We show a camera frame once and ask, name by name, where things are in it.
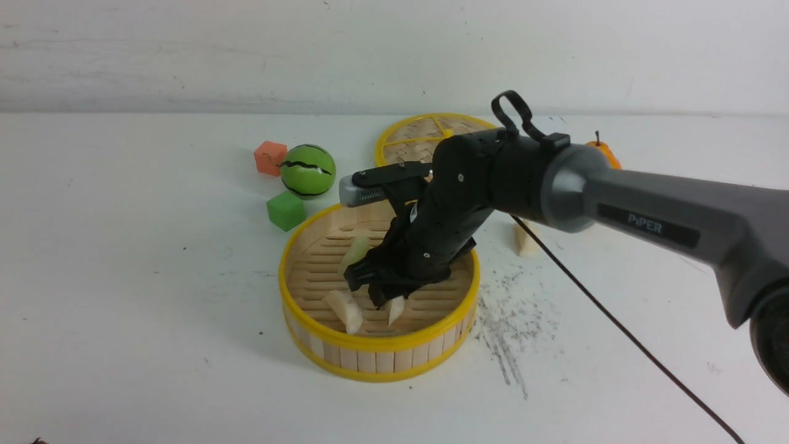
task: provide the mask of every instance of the food piece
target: food piece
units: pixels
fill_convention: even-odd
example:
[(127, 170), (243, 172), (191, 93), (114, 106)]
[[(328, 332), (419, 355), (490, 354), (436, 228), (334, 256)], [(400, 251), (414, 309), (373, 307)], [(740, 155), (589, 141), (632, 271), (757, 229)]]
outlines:
[(291, 149), (279, 165), (285, 187), (302, 199), (329, 191), (335, 184), (334, 158), (318, 145), (299, 145)]
[(402, 312), (406, 309), (406, 298), (398, 296), (389, 301), (389, 325), (397, 321)]
[(345, 274), (345, 270), (348, 268), (348, 265), (355, 264), (365, 258), (367, 250), (369, 249), (370, 239), (367, 239), (364, 236), (357, 236), (350, 244), (350, 248), (346, 252), (346, 255), (342, 256), (339, 269), (337, 270), (338, 273), (340, 273), (340, 276)]
[(324, 298), (329, 307), (337, 314), (346, 327), (346, 333), (355, 334), (361, 327), (364, 317), (361, 307), (349, 292), (332, 290)]
[(611, 164), (611, 167), (615, 170), (621, 170), (622, 164), (616, 159), (616, 157), (614, 157), (614, 153), (611, 151), (611, 148), (605, 142), (600, 141), (600, 131), (595, 131), (594, 134), (597, 137), (597, 140), (587, 142), (586, 144), (602, 151), (605, 157), (608, 159), (608, 163)]
[[(523, 223), (526, 224), (526, 226), (529, 227), (529, 229), (532, 232), (534, 232), (534, 234), (537, 233), (537, 229), (534, 227), (534, 224), (532, 224), (527, 220), (524, 220)], [(518, 256), (520, 257), (533, 256), (538, 251), (540, 251), (540, 246), (537, 245), (536, 242), (534, 242), (534, 239), (532, 239), (529, 236), (529, 233), (527, 233), (523, 228), (521, 228), (520, 225), (515, 224), (514, 230), (515, 230), (515, 238), (518, 241), (518, 248), (516, 249), (516, 251), (518, 252)]]

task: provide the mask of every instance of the bamboo steamer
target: bamboo steamer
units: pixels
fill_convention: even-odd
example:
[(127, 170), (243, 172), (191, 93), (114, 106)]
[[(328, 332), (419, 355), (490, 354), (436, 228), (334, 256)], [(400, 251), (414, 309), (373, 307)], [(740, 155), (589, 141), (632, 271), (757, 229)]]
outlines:
[(415, 115), (390, 126), (376, 143), (376, 166), (418, 160), (432, 162), (442, 140), (455, 134), (495, 128), (490, 122), (454, 113)]
[(282, 255), (279, 287), (294, 342), (315, 364), (345, 378), (390, 382), (429, 371), (460, 347), (474, 320), (480, 273), (472, 252), (452, 265), (449, 280), (414, 292), (392, 325), (388, 311), (376, 310), (362, 288), (354, 297), (364, 322), (357, 334), (345, 333), (323, 298), (330, 290), (347, 289), (337, 268), (353, 238), (367, 236), (378, 245), (392, 217), (386, 201), (330, 207), (304, 222)]

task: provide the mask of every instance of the foam block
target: foam block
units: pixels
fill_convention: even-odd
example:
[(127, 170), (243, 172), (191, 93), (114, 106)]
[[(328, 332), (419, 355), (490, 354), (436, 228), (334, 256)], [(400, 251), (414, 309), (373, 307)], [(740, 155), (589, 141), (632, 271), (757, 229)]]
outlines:
[[(534, 234), (538, 234), (537, 227), (535, 227), (534, 224), (532, 224), (528, 220), (524, 220), (524, 223), (526, 224), (527, 227), (529, 227), (531, 231), (534, 232)], [(526, 233), (526, 231), (524, 231), (523, 228), (521, 228), (520, 225), (515, 224), (514, 230), (515, 230), (515, 239), (516, 242), (518, 243), (518, 249), (517, 249), (518, 256), (521, 257), (533, 256), (540, 252), (540, 246), (537, 245), (536, 242), (534, 242), (534, 239), (532, 239), (529, 236), (529, 234)]]
[(257, 172), (279, 177), (279, 165), (285, 160), (288, 147), (270, 141), (265, 141), (255, 150), (255, 165)]
[(290, 231), (307, 218), (304, 202), (286, 191), (266, 202), (268, 219), (283, 231)]

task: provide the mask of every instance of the white food chunk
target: white food chunk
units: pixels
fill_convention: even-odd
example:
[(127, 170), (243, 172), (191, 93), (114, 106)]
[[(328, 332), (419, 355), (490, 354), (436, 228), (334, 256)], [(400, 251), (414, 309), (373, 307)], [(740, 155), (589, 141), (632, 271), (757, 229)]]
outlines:
[(345, 256), (342, 256), (339, 269), (337, 270), (340, 273), (340, 276), (345, 274), (345, 270), (348, 268), (348, 265), (355, 264), (364, 259), (365, 255), (367, 254), (367, 250), (369, 249), (370, 239), (367, 239), (364, 236), (357, 236), (350, 244), (350, 248), (345, 253)]
[[(524, 220), (524, 223), (526, 224), (527, 227), (529, 227), (529, 229), (535, 235), (538, 234), (537, 228), (534, 227), (534, 224), (532, 224), (527, 220)], [(521, 228), (520, 225), (515, 224), (514, 230), (515, 230), (515, 238), (518, 241), (518, 247), (516, 249), (516, 251), (518, 252), (518, 256), (521, 257), (533, 256), (537, 254), (538, 251), (540, 251), (540, 246), (537, 245), (536, 242), (534, 242), (534, 239), (532, 239), (531, 236), (529, 236), (529, 233), (527, 233), (523, 228)]]
[(346, 327), (346, 333), (355, 334), (361, 327), (364, 317), (361, 307), (349, 292), (332, 290), (324, 298), (329, 307), (337, 314)]
[(389, 301), (389, 325), (397, 321), (402, 312), (406, 309), (406, 298), (399, 296)]

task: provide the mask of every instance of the green ball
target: green ball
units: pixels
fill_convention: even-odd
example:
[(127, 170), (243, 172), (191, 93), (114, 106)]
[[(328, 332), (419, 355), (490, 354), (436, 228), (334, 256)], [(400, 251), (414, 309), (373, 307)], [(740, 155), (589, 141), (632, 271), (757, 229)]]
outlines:
[(317, 145), (299, 145), (291, 149), (279, 165), (285, 188), (303, 199), (329, 191), (335, 184), (336, 173), (331, 154)]

